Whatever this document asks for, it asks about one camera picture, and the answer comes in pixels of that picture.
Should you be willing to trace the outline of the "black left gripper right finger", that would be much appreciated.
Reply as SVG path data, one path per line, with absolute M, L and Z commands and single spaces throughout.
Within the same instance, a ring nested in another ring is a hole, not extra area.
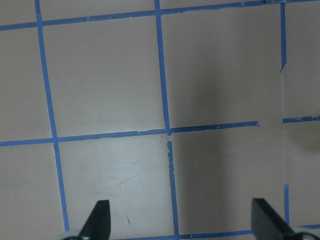
M 251 201 L 250 227 L 256 240 L 294 240 L 296 235 L 264 198 Z

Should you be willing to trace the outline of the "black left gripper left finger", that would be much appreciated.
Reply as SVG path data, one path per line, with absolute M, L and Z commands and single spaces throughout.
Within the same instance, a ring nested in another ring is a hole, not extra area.
M 78 234 L 79 239 L 109 239 L 111 235 L 110 201 L 99 200 Z

